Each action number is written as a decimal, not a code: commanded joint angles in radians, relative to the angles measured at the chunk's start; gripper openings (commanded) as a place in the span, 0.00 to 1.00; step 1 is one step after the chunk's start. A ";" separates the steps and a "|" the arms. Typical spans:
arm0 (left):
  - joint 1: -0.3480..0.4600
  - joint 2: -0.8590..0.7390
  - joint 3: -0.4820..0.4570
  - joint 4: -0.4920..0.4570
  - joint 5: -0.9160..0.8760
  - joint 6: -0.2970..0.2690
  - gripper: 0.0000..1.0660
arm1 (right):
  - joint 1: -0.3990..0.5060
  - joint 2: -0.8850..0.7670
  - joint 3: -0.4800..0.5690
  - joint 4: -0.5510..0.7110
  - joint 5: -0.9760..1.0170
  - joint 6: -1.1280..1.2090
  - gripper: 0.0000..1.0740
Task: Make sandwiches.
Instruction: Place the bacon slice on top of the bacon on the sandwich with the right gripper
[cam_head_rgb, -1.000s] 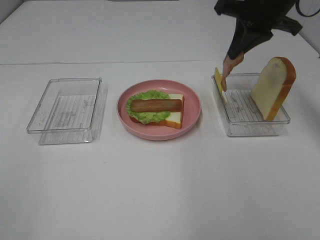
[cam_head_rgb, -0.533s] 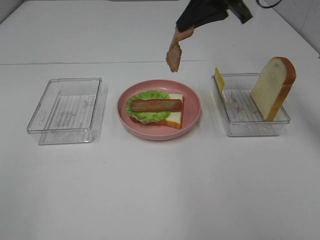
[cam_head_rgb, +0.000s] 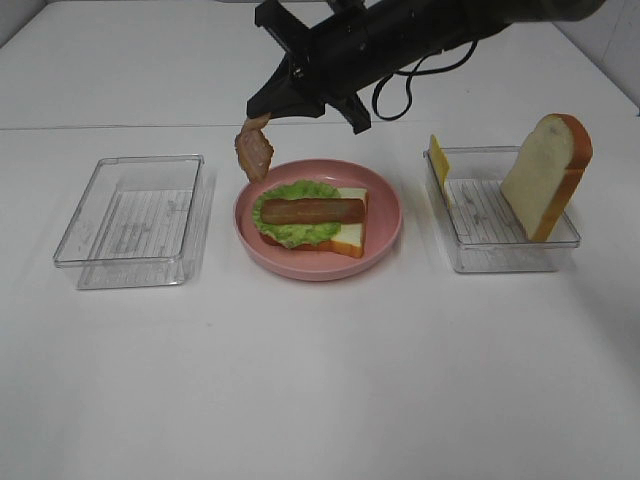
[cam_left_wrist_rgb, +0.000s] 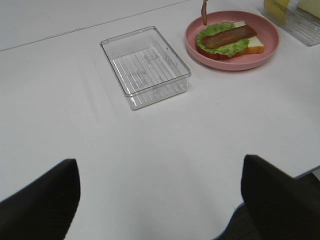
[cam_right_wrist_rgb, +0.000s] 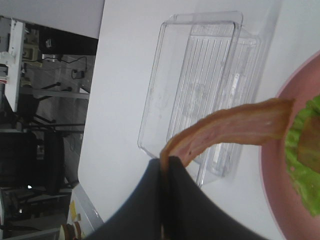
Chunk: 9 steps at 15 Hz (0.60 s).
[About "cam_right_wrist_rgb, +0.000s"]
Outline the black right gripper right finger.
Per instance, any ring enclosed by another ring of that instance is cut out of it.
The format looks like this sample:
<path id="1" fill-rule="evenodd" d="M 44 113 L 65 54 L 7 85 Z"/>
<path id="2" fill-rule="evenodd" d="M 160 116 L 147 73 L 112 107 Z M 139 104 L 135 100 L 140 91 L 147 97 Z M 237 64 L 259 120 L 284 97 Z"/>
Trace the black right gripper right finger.
<path id="1" fill-rule="evenodd" d="M 195 184 L 178 157 L 169 158 L 172 240 L 261 240 L 263 237 L 215 205 Z"/>

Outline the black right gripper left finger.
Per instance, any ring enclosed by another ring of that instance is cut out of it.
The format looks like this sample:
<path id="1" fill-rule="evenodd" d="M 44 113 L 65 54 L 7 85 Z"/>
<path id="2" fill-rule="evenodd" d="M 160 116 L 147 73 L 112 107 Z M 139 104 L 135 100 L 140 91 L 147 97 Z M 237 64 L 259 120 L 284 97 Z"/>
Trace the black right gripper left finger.
<path id="1" fill-rule="evenodd" d="M 87 240 L 160 240 L 161 230 L 160 160 L 149 161 L 136 188 L 116 211 Z"/>

